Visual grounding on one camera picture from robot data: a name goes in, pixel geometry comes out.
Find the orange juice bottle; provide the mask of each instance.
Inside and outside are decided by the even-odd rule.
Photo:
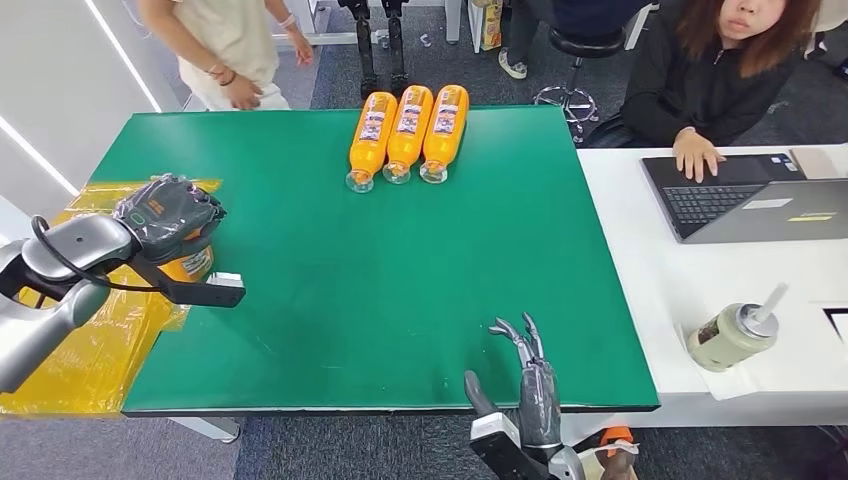
[[[389,163],[383,166],[386,180],[398,185],[409,181],[409,167],[421,156],[432,111],[433,92],[429,88],[412,85],[403,92],[389,137]]]
[[[347,186],[356,193],[374,188],[374,174],[386,160],[386,144],[396,110],[397,100],[387,92],[374,92],[365,100],[350,146],[350,173],[345,178]]]
[[[425,182],[447,180],[448,165],[459,150],[467,114],[468,92],[464,88],[446,85],[439,90],[424,139],[424,164],[418,171]]]
[[[199,229],[189,234],[186,240],[191,240],[198,235],[200,235]],[[209,273],[214,260],[215,256],[212,255],[212,245],[208,245],[197,253],[171,260],[165,265],[160,266],[159,269],[165,272],[165,275],[178,282],[197,282]]]

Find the black cable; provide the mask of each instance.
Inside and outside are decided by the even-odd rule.
[[[44,248],[53,255],[53,258],[59,261],[62,265],[67,267],[70,271],[74,272],[80,278],[84,278],[89,282],[100,285],[101,287],[114,288],[115,290],[125,290],[127,292],[147,292],[147,293],[161,293],[162,289],[158,287],[136,287],[133,285],[122,285],[120,283],[112,283],[108,280],[104,280],[97,275],[86,272],[85,270],[77,267],[70,260],[68,260],[64,255],[59,253],[56,250],[49,240],[47,240],[47,236],[44,234],[47,230],[50,230],[50,224],[47,223],[47,220],[44,219],[41,215],[34,215],[32,217],[32,233],[35,234],[35,238],[44,245]]]

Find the chair base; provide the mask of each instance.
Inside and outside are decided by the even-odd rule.
[[[562,108],[565,121],[577,131],[574,143],[583,143],[583,124],[598,121],[598,106],[585,90],[568,87],[545,87],[533,97],[535,105],[548,104]]]

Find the laptop keyboard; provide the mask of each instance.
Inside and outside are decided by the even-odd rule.
[[[686,225],[702,225],[720,217],[757,193],[762,185],[729,187],[666,187],[663,193],[673,215]]]

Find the clear bottle cap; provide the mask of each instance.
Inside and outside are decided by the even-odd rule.
[[[345,184],[356,193],[368,193],[374,188],[374,178],[365,170],[351,170],[345,177]]]
[[[409,181],[409,167],[398,162],[389,162],[383,165],[383,176],[386,180],[400,185]]]
[[[429,161],[418,170],[421,179],[427,183],[442,183],[448,179],[448,169],[439,162]]]

